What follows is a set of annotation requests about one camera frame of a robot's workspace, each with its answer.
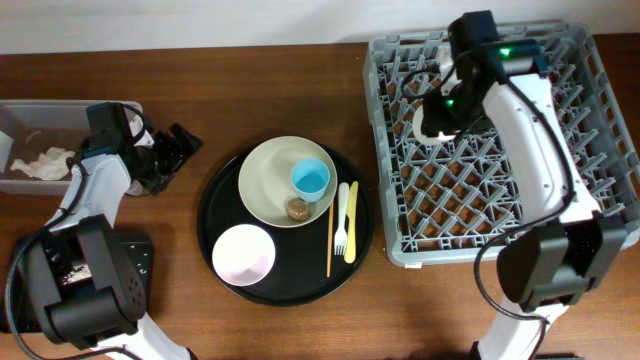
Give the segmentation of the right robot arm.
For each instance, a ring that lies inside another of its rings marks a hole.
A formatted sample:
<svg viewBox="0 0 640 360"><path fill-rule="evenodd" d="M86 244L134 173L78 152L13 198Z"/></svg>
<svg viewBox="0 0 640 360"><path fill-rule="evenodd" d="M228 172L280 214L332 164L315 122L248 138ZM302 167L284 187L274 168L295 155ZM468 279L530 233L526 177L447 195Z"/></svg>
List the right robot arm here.
<svg viewBox="0 0 640 360"><path fill-rule="evenodd" d="M596 289L627 237L583 183L561 131L549 67L532 39L504 41L490 11L448 29L450 63L421 97L414 133L427 145L458 140L481 119L495 127L515 178L522 222L499 237L504 297L475 342L475 359L532 359L552 323Z"/></svg>

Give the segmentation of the large white tissue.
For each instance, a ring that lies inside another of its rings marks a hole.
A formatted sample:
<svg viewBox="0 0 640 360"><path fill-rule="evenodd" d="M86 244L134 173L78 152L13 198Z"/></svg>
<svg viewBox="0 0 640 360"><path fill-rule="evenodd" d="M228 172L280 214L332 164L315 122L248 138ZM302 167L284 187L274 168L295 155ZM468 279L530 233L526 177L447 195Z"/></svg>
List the large white tissue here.
<svg viewBox="0 0 640 360"><path fill-rule="evenodd" d="M74 156L75 152L72 150L50 147L45 153L41 153L36 161L25 163L22 159L15 159L10 169L22 171L27 176L39 180L57 181L69 173L66 159Z"/></svg>

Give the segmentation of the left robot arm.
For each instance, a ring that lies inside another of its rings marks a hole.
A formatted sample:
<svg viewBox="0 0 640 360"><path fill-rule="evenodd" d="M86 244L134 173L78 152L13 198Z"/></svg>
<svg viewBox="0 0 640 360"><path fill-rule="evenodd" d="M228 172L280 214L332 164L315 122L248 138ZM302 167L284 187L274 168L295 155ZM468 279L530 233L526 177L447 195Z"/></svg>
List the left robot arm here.
<svg viewBox="0 0 640 360"><path fill-rule="evenodd" d="M147 312L141 272L113 228L133 184L164 191L203 145L179 124L155 131L146 115L132 125L132 106L104 102L87 108L91 134L66 158L72 181L54 217L14 249L4 289L9 333L29 358L14 312L14 283L26 293L41 332L69 343L79 358L192 359Z"/></svg>

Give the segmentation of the rice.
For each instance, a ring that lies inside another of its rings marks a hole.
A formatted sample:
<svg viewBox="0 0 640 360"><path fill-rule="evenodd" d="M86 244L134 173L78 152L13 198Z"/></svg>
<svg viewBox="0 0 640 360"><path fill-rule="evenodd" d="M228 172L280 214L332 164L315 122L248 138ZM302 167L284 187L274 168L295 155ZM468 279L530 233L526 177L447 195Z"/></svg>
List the rice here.
<svg viewBox="0 0 640 360"><path fill-rule="evenodd" d="M87 264L81 264L74 266L69 273L62 277L63 285L71 285L73 283L81 282L92 277L91 271Z"/></svg>

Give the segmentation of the white cup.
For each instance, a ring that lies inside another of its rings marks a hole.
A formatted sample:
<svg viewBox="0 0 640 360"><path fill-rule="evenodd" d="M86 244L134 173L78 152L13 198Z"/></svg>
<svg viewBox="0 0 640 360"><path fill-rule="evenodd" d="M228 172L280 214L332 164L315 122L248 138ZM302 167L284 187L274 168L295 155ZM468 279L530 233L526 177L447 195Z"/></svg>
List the white cup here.
<svg viewBox="0 0 640 360"><path fill-rule="evenodd" d="M412 131L415 139L425 146L435 146L455 138L455 135L446 135L443 132L437 132L435 135L428 135L426 132L427 116L424 106L420 105L413 114Z"/></svg>

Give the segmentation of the pink bowl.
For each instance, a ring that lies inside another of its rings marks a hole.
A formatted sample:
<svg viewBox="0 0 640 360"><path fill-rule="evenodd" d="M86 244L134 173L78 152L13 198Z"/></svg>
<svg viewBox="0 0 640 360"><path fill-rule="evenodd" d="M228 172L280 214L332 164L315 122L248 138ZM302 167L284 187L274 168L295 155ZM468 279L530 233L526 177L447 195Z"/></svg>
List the pink bowl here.
<svg viewBox="0 0 640 360"><path fill-rule="evenodd" d="M275 260L275 243L269 233L250 224L225 230L217 238L211 253L214 272L226 284L238 287L263 280Z"/></svg>

